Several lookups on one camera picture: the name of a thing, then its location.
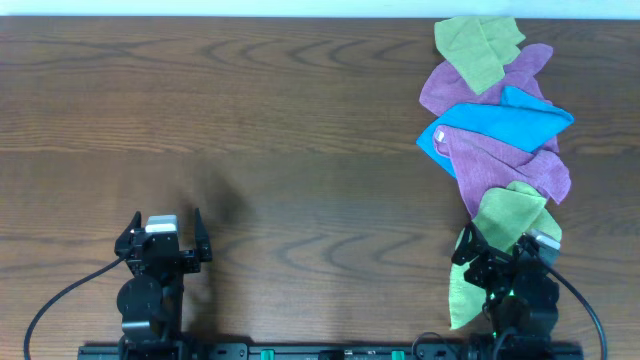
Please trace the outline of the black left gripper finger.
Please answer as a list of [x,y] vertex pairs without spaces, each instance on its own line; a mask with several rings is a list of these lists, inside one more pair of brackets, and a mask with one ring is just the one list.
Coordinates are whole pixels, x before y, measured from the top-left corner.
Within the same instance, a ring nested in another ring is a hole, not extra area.
[[114,253],[119,258],[129,258],[135,253],[134,240],[136,230],[141,228],[141,212],[136,211],[133,218],[118,236],[114,245]]
[[199,208],[194,212],[194,240],[200,262],[212,261],[211,242]]

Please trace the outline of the light green cloth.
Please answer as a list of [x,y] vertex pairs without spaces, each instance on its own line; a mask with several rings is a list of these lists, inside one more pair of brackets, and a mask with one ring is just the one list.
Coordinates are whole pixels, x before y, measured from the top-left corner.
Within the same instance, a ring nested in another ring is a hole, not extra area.
[[[521,234],[531,229],[542,231],[560,242],[562,230],[546,210],[546,204],[547,199],[532,186],[513,181],[506,188],[487,190],[472,222],[492,247],[505,253],[511,253]],[[469,268],[469,263],[451,266],[449,312],[452,330],[472,321],[485,303],[486,291],[464,279]]]

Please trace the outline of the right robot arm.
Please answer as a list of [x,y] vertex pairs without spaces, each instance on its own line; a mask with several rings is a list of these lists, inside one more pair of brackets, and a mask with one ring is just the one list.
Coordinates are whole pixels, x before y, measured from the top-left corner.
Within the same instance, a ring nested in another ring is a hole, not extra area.
[[477,226],[465,226],[452,256],[466,265],[464,280],[484,291],[481,312],[493,332],[473,335],[460,359],[552,359],[550,334],[558,321],[559,285],[544,257],[556,258],[559,243],[543,232],[524,233],[507,253],[491,246]]

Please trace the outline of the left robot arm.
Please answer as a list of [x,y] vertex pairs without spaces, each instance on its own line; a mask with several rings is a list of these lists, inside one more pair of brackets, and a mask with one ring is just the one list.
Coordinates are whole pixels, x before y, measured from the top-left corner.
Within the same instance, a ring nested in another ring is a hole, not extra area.
[[213,258],[210,237],[199,210],[194,213],[195,247],[182,250],[174,215],[135,213],[116,239],[114,252],[133,278],[117,295],[123,336],[119,359],[206,359],[208,349],[181,330],[184,276],[198,273]]

